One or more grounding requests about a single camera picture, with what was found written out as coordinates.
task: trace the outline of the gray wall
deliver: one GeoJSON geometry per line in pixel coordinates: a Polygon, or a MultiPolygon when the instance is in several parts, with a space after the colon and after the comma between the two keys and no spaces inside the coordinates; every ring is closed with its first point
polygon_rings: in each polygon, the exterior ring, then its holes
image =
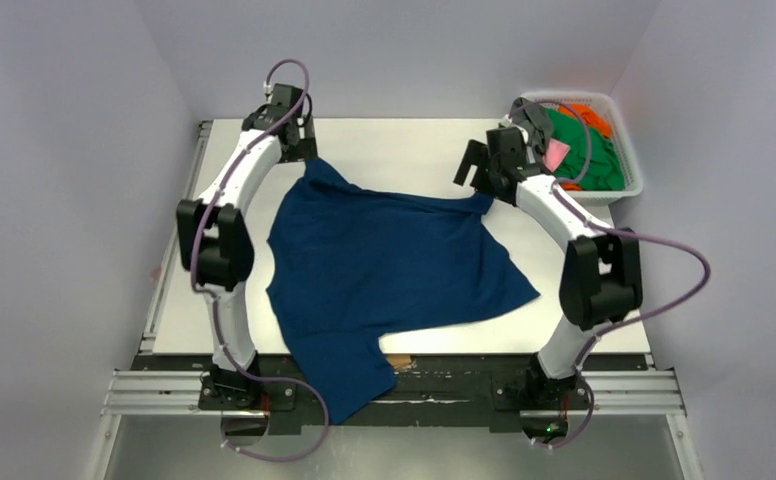
{"type": "Polygon", "coordinates": [[[0,2],[0,478],[80,478],[194,128],[131,1],[0,2]]]}
{"type": "MultiPolygon", "coordinates": [[[[776,479],[776,2],[664,0],[614,90],[647,177],[617,219],[702,247],[715,276],[648,325],[709,479],[776,479]]],[[[646,247],[645,303],[697,263],[646,247]]]]}
{"type": "Polygon", "coordinates": [[[610,92],[659,0],[136,3],[200,118],[254,110],[288,56],[322,116],[480,117],[530,88],[610,92]]]}

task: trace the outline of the laundry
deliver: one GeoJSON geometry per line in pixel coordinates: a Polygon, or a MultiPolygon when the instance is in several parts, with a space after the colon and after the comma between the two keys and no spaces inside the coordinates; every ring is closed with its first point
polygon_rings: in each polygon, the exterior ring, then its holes
{"type": "Polygon", "coordinates": [[[543,162],[553,134],[553,123],[547,109],[538,103],[518,97],[512,102],[512,123],[523,128],[527,134],[526,146],[532,152],[536,163],[543,162]]]}
{"type": "Polygon", "coordinates": [[[485,320],[538,296],[482,225],[492,201],[374,192],[306,162],[270,231],[267,293],[332,423],[395,385],[381,335],[485,320]]]}
{"type": "Polygon", "coordinates": [[[544,154],[544,166],[551,172],[555,172],[570,150],[570,145],[551,138],[547,145],[547,153],[544,154]]]}
{"type": "MultiPolygon", "coordinates": [[[[576,103],[568,104],[568,106],[575,110],[576,113],[578,113],[579,116],[585,120],[585,123],[587,123],[589,127],[596,128],[597,131],[600,132],[600,135],[603,135],[606,138],[612,138],[612,126],[609,125],[606,120],[603,120],[603,117],[597,115],[597,112],[595,112],[594,109],[588,105],[580,105],[576,103]]],[[[570,110],[565,107],[560,106],[559,113],[573,117],[573,114],[570,112],[570,110]]]]}
{"type": "MultiPolygon", "coordinates": [[[[585,164],[585,130],[579,120],[572,116],[552,109],[548,109],[547,113],[553,122],[553,138],[571,147],[555,175],[574,179],[585,164]]],[[[579,186],[586,191],[623,190],[626,181],[615,146],[596,128],[588,127],[588,130],[591,135],[591,163],[579,186]]]]}

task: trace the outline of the navy shirt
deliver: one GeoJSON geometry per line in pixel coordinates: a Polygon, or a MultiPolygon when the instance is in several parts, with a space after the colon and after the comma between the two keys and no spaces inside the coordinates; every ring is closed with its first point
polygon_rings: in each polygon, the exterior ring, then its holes
{"type": "Polygon", "coordinates": [[[270,230],[267,293],[333,423],[396,383],[381,335],[485,320],[538,296],[482,226],[491,203],[374,192],[306,162],[270,230]]]}

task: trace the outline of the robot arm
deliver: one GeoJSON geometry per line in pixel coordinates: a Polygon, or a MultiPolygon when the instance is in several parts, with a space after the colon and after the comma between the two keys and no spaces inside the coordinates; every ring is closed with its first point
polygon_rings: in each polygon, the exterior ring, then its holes
{"type": "Polygon", "coordinates": [[[533,217],[565,252],[559,287],[564,315],[533,355],[522,389],[530,403],[544,402],[573,387],[574,368],[591,337],[641,306],[638,243],[592,228],[608,225],[567,195],[542,164],[527,160],[521,129],[497,128],[486,137],[488,145],[468,143],[454,182],[464,184],[476,166],[471,186],[533,217]],[[601,263],[609,267],[601,269],[601,263]]]}
{"type": "MultiPolygon", "coordinates": [[[[298,115],[291,117],[289,123],[274,134],[253,145],[249,152],[246,149],[294,108],[301,95],[302,90],[290,85],[274,85],[267,103],[244,120],[238,144],[214,182],[197,199],[180,201],[176,209],[182,266],[190,270],[194,236],[203,212],[215,201],[200,243],[197,282],[203,287],[202,295],[213,324],[214,303],[217,303],[221,333],[232,358],[239,365],[253,365],[256,356],[244,294],[255,251],[244,217],[259,185],[274,165],[317,156],[310,113],[300,125],[301,112],[297,112],[298,115]]],[[[235,406],[250,403],[255,397],[254,389],[224,355],[217,335],[212,338],[215,367],[209,381],[216,388],[228,389],[231,395],[227,393],[227,396],[235,398],[235,406]]]]}
{"type": "MultiPolygon", "coordinates": [[[[213,215],[215,218],[211,219],[210,223],[213,226],[203,237],[198,280],[205,289],[212,292],[203,293],[209,318],[213,316],[212,302],[217,301],[223,338],[229,343],[229,350],[240,365],[250,365],[255,357],[255,345],[250,336],[244,295],[247,276],[252,270],[254,250],[244,223],[244,215],[258,186],[270,169],[282,158],[279,138],[270,136],[259,142],[231,172],[228,182],[224,182],[223,177],[247,145],[261,133],[262,131],[258,129],[242,131],[229,161],[211,186],[201,193],[197,200],[183,200],[177,207],[177,219],[183,220],[179,222],[180,227],[189,221],[199,222],[199,216],[212,201],[220,185],[227,184],[217,199],[219,210],[215,210],[217,215],[213,215]]],[[[196,227],[179,228],[181,245],[191,245],[193,241],[191,231],[195,232],[196,227]],[[182,241],[183,231],[187,234],[186,238],[190,237],[187,242],[182,241]]],[[[187,259],[187,265],[190,266],[190,256],[187,259]]],[[[236,371],[235,366],[223,355],[217,336],[212,335],[212,338],[214,339],[212,356],[214,364],[225,370],[236,371]]]]}

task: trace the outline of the white tabletop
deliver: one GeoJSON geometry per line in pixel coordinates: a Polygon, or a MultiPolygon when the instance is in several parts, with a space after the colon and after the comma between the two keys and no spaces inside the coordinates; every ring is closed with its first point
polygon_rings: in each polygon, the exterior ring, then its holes
{"type": "MultiPolygon", "coordinates": [[[[318,119],[318,151],[341,175],[362,188],[462,198],[470,187],[452,183],[469,139],[485,141],[496,126],[487,119],[318,119]]],[[[238,140],[241,120],[215,120],[193,189],[197,195],[211,184],[238,140]]],[[[261,184],[247,211],[247,228],[256,261],[247,280],[250,332],[260,353],[288,353],[265,289],[273,277],[273,255],[267,236],[282,197],[302,176],[302,163],[276,165],[261,184]]],[[[591,213],[612,223],[608,208],[591,213]]],[[[550,338],[562,311],[559,277],[564,254],[538,223],[520,210],[494,202],[483,224],[502,243],[515,265],[541,296],[529,304],[490,320],[383,336],[384,353],[485,354],[530,353],[550,338]]],[[[174,265],[164,283],[157,354],[212,353],[211,327],[205,303],[190,289],[188,273],[174,265]]],[[[604,337],[595,352],[647,353],[650,347],[641,324],[604,337]]]]}

